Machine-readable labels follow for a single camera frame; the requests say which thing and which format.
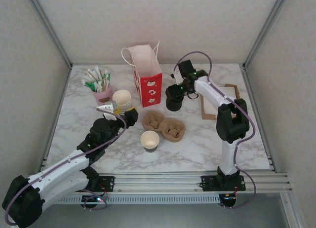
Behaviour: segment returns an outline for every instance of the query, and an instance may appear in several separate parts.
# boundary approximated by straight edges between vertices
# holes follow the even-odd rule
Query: pink cup
[[[113,90],[111,85],[108,86],[108,88],[105,91],[102,92],[92,92],[98,106],[103,105],[107,101],[112,100],[113,96]]]

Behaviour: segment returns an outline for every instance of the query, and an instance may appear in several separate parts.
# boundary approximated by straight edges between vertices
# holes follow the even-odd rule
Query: stack of paper cups
[[[126,111],[133,107],[132,95],[127,90],[118,90],[113,94],[112,99],[116,102],[117,107],[120,108],[119,114],[124,115]]]

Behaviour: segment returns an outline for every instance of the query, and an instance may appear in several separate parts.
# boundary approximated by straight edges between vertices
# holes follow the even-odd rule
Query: white wall
[[[248,73],[275,159],[315,227],[316,0],[287,0]]]
[[[124,63],[122,47],[158,40],[161,63],[241,63],[276,0],[39,1],[73,63]]]
[[[40,165],[68,70],[28,0],[0,0],[0,8],[2,203],[12,179]]]

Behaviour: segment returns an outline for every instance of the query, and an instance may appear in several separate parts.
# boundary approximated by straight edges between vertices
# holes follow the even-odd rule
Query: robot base
[[[240,171],[232,175],[225,175],[221,169],[217,168],[217,175],[201,176],[200,187],[203,191],[245,191],[246,186]]]

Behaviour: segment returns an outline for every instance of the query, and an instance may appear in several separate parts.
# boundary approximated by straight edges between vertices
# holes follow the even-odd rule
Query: cup rim
[[[143,137],[143,135],[148,134],[148,133],[151,133],[151,134],[153,134],[156,138],[158,138],[158,142],[157,142],[153,147],[146,147],[146,146],[143,145],[142,137]],[[152,130],[145,131],[145,132],[143,132],[142,135],[140,136],[140,143],[142,144],[143,147],[145,147],[145,148],[147,148],[147,149],[153,149],[153,148],[157,147],[158,144],[159,144],[159,142],[160,142],[159,134],[158,134],[157,132],[155,132],[155,131],[152,131]]]
[[[115,100],[115,97],[117,97],[118,94],[120,94],[120,93],[126,93],[126,94],[127,94],[128,101],[127,101],[126,103],[124,103],[124,104],[120,104],[119,102],[117,102],[117,101],[119,101],[118,99],[117,99],[117,101]],[[112,96],[112,99],[116,102],[116,104],[117,104],[118,106],[125,106],[125,105],[130,104],[130,102],[131,102],[131,100],[132,100],[132,95],[130,94],[130,92],[129,92],[128,90],[122,89],[122,90],[118,90],[118,91],[114,92],[114,94],[113,94],[113,96]]]

